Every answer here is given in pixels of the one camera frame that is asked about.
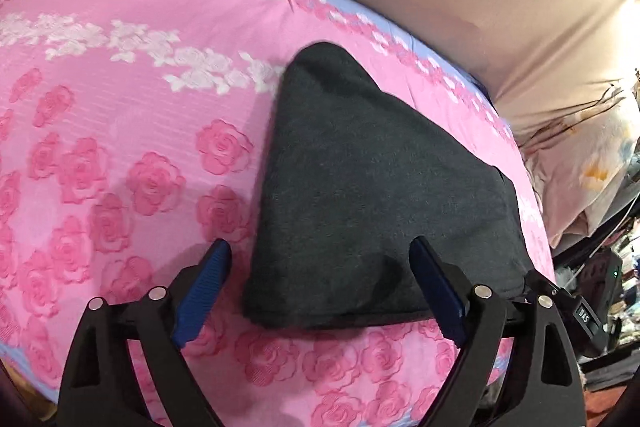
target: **bed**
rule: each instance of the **bed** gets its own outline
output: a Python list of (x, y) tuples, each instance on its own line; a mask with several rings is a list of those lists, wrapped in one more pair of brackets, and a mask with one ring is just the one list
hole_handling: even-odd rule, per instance
[[(57, 398), (86, 302), (144, 295), (206, 249), (234, 264), (184, 349), (229, 426), (414, 425), (456, 357), (434, 321), (276, 332), (242, 317), (279, 74), (340, 44), (386, 92), (516, 187), (527, 250), (553, 277), (507, 124), (473, 78), (351, 0), (11, 0), (0, 6), (0, 357)], [(139, 345), (153, 418), (168, 425)], [(492, 378), (508, 361), (504, 341)]]

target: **black cloth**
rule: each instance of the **black cloth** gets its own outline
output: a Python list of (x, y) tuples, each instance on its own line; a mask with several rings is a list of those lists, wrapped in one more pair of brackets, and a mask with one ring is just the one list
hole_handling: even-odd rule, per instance
[(430, 317), (408, 263), (417, 235), (503, 296), (533, 268), (510, 180), (344, 49), (302, 50), (278, 96), (244, 314), (270, 328)]

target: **white floral border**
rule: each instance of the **white floral border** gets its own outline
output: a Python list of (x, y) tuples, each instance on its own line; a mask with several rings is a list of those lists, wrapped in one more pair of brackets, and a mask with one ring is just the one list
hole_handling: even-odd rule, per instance
[(114, 51), (111, 60), (132, 64), (138, 54), (148, 55), (157, 68), (178, 66), (186, 68), (179, 76), (164, 74), (173, 92), (189, 89), (215, 89), (226, 94), (231, 87), (253, 88), (255, 92), (275, 94), (283, 66), (253, 58), (238, 52), (244, 68), (234, 68), (234, 60), (210, 48), (180, 46), (178, 30), (151, 30), (146, 24), (132, 24), (112, 20), (109, 35), (101, 26), (78, 23), (74, 15), (40, 14), (33, 22), (21, 13), (9, 13), (0, 20), (0, 47), (23, 43), (34, 46), (44, 41), (45, 58), (71, 55), (78, 57), (92, 48)]

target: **white cable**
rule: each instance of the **white cable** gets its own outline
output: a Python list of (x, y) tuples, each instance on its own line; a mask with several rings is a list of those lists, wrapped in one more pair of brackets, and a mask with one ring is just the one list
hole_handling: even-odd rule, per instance
[(638, 199), (638, 196), (640, 196), (640, 192), (638, 194), (636, 194), (636, 197), (634, 198), (633, 201), (631, 201), (631, 204), (629, 205), (629, 208), (626, 210), (625, 215), (622, 217), (622, 219), (620, 219), (620, 222), (613, 228), (613, 230), (611, 230), (611, 232), (607, 233), (606, 237), (600, 242), (599, 245), (597, 245), (597, 247), (589, 254), (589, 256), (587, 257), (587, 259), (584, 261), (584, 263), (582, 263), (582, 265), (578, 268), (578, 271), (576, 273), (574, 273), (574, 276), (571, 277), (571, 279), (569, 279), (564, 286), (562, 286), (562, 289), (566, 289), (567, 286), (569, 286), (573, 281), (575, 281), (578, 277), (578, 275), (580, 275), (580, 272), (584, 269), (584, 267), (587, 264), (587, 261), (591, 259), (591, 257), (593, 257), (595, 255), (595, 253), (600, 249), (600, 247), (602, 245), (604, 245), (605, 241), (611, 237), (611, 235), (618, 229), (618, 227), (620, 225), (622, 225), (622, 223), (624, 222), (624, 220), (626, 219), (626, 216), (629, 215), (629, 213), (631, 212), (631, 209), (634, 207), (634, 204), (636, 204), (636, 200)]

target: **silver screw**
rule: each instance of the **silver screw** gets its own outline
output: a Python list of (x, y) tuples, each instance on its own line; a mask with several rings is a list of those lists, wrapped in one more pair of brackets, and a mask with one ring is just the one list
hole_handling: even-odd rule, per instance
[(494, 293), (489, 286), (478, 285), (474, 288), (474, 293), (481, 299), (488, 299)]
[(91, 299), (89, 301), (89, 304), (87, 304), (87, 307), (91, 310), (91, 311), (96, 311), (99, 310), (100, 308), (102, 308), (102, 304), (104, 303), (104, 301), (102, 300), (102, 297), (94, 297), (93, 299)]
[(540, 304), (540, 306), (542, 306), (543, 308), (551, 308), (554, 305), (554, 302), (550, 297), (541, 295), (540, 297), (538, 297), (538, 304)]
[(151, 288), (149, 291), (149, 298), (152, 301), (159, 301), (166, 297), (166, 288), (162, 286), (156, 286), (155, 288)]

